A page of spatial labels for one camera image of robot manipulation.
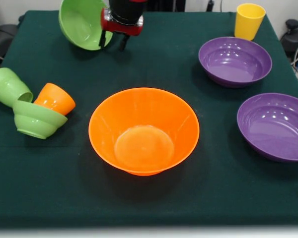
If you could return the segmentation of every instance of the plastic cup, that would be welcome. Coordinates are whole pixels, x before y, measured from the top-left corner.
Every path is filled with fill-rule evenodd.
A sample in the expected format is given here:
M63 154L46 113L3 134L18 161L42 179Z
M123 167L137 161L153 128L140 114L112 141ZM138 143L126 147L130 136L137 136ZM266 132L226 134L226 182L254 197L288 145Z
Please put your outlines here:
M9 68L0 68L0 102L8 107L17 100L32 102L33 94Z
M235 37L252 41L264 19L265 9L257 4L245 3L237 7Z
M59 12L61 31L74 45L85 50L101 49L99 40L101 10L106 7L102 0L63 0ZM113 33L106 32L107 45Z
M46 107L64 116L75 108L73 98L62 88L53 83L47 83L42 88L34 104Z
M16 101L13 105L14 123L17 131L40 139L46 139L68 120L48 108Z

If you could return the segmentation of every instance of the table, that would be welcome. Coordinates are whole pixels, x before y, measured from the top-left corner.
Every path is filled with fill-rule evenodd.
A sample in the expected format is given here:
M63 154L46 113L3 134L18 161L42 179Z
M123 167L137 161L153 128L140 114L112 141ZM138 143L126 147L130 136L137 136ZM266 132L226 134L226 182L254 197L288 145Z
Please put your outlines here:
M56 83L75 99L76 109L55 135L39 140L17 133L11 109L0 104L0 228L297 225L298 164L262 158L236 124L238 107L253 95L298 97L297 79L268 18L254 40L273 59L261 82L222 88L198 61L203 43L233 34L234 20L234 13L151 12L125 52L118 51L119 37L105 50L87 52L64 38L58 12L27 12L3 66L35 96L45 83ZM201 136L179 166L143 178L102 162L87 128L108 96L144 86L187 101Z

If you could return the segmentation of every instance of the bowl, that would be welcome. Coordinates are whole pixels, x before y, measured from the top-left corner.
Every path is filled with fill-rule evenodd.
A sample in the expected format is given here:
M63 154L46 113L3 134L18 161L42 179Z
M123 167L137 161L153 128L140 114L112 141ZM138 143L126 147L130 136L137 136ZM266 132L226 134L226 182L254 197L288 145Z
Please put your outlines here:
M228 88L241 88L266 77L272 69L268 52L252 41L220 37L206 42L199 60L215 83Z
M133 88L103 101L89 122L89 139L110 165L150 176L184 161L199 139L199 122L178 96L156 88Z
M298 98L256 95L240 106L237 123L247 142L264 157L298 162Z
M17 131L40 139L53 135L68 120L58 112L25 101L16 101L13 112Z
M59 24L66 38L85 50L96 51L102 32L101 10L107 7L102 0L63 0L59 11ZM112 38L106 32L105 46Z

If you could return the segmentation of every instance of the purple bowl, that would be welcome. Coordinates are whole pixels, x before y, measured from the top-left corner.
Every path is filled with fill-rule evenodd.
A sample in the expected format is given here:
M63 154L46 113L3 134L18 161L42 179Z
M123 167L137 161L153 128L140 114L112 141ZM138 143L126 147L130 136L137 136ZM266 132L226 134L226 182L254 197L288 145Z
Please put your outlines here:
M206 42L199 60L208 76L221 86L241 88L266 77L273 63L260 45L236 37L220 37Z
M261 155L298 162L298 98L266 93L247 99L237 113L238 127Z

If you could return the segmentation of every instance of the orange cup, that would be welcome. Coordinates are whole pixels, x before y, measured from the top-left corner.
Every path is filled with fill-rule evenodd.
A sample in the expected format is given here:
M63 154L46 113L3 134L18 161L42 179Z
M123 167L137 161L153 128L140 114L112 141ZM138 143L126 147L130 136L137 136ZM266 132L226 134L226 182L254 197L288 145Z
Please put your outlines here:
M110 165L150 176L184 161L199 139L199 121L178 96L133 88L103 101L89 122L89 139Z
M76 106L73 98L62 88L53 83L47 83L42 88L34 104L46 107L64 116Z

